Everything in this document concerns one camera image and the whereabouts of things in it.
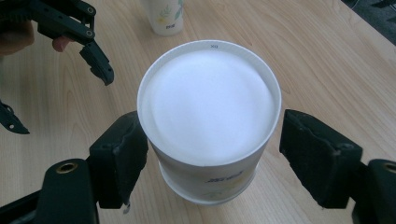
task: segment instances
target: wood grain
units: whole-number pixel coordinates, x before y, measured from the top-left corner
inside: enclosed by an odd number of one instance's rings
[[[364,148],[362,161],[396,161],[396,48],[339,0],[186,0],[184,29],[155,35],[138,0],[88,1],[96,41],[115,70],[105,87],[72,43],[64,53],[35,43],[0,61],[0,96],[31,132],[0,129],[0,206],[41,188],[46,170],[89,146],[119,116],[136,110],[140,80],[163,53],[200,39],[251,49],[273,69],[282,109],[312,114]],[[319,207],[278,152],[281,120],[249,188],[204,207],[164,183],[152,150],[129,214],[99,210],[101,223],[352,223],[346,210]]]

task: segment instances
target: cylindrical container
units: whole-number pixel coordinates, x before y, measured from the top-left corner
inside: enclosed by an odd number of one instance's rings
[[[140,0],[157,35],[175,35],[183,29],[184,0]]]
[[[145,74],[137,112],[163,178],[198,204],[225,203],[252,181],[280,113],[276,77],[238,45],[202,40],[160,57]]]

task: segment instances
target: human hand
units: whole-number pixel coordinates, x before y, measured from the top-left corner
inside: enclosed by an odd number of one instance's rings
[[[0,56],[13,54],[34,43],[34,31],[30,21],[0,23]],[[72,40],[61,36],[52,41],[53,48],[58,52],[63,52],[67,44]]]

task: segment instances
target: brass screw hole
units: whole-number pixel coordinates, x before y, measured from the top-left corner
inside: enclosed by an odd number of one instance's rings
[[[73,162],[65,163],[56,169],[56,173],[58,173],[60,175],[68,174],[68,173],[76,170],[77,167],[78,167],[78,165],[76,163],[73,163]]]
[[[387,169],[389,172],[396,174],[396,165],[395,164],[385,163],[384,166],[385,166],[385,169]]]

